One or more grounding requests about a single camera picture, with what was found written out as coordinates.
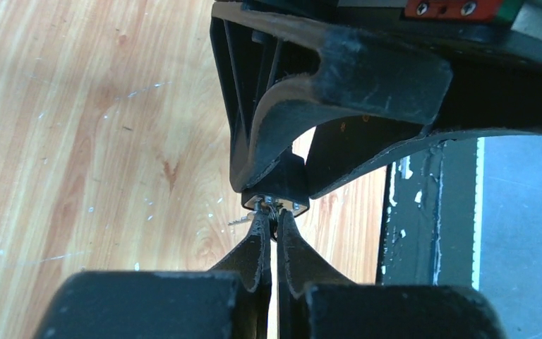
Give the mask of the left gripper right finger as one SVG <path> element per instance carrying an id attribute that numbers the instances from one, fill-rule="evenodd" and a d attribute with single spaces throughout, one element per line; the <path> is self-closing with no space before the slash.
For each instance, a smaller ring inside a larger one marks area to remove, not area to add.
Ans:
<path id="1" fill-rule="evenodd" d="M 328 263 L 301 235 L 293 213 L 284 210 L 277 220 L 278 337 L 312 338 L 315 315 L 324 306 L 313 293 L 320 285 L 355 285 Z"/>

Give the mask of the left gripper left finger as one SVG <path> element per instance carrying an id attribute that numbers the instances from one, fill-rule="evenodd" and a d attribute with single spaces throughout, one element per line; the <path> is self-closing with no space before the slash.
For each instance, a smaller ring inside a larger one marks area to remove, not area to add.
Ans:
<path id="1" fill-rule="evenodd" d="M 264 213 L 257 213 L 246 236 L 216 265 L 213 272 L 236 278 L 231 309 L 232 338 L 266 338 L 271 298 L 270 228 Z"/>

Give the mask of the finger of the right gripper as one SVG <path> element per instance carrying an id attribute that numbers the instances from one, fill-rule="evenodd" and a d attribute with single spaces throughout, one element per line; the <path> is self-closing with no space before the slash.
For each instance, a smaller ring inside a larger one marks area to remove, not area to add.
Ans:
<path id="1" fill-rule="evenodd" d="M 329 121 L 432 124 L 453 76 L 444 59 L 385 35 L 240 2 L 213 5 L 210 34 L 238 192 L 269 177 L 295 139 Z"/>

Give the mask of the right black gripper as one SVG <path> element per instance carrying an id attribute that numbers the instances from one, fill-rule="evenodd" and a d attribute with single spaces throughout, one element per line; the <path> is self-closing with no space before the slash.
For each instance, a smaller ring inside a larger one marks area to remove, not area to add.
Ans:
<path id="1" fill-rule="evenodd" d="M 317 126 L 306 161 L 310 198 L 444 141 L 542 135 L 541 1 L 523 4 L 508 26 L 412 20 L 370 7 L 340 7 L 329 24 L 436 55 L 453 76 L 432 124 L 355 116 Z"/>

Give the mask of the small keys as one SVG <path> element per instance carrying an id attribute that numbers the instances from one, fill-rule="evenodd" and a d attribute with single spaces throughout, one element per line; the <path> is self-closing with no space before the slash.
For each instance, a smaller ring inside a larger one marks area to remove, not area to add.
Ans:
<path id="1" fill-rule="evenodd" d="M 263 212 L 269 220 L 271 240 L 276 242 L 279 215 L 283 208 L 279 199 L 271 196 L 255 196 L 248 201 L 247 206 L 250 208 L 248 212 L 239 219 L 229 222 L 228 226 L 252 222 L 258 212 Z"/>

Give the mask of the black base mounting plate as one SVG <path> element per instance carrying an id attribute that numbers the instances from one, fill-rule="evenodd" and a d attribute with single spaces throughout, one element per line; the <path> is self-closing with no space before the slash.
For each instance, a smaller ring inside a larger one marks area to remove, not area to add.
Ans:
<path id="1" fill-rule="evenodd" d="M 479 288 L 484 150 L 447 141 L 388 165 L 377 284 Z"/>

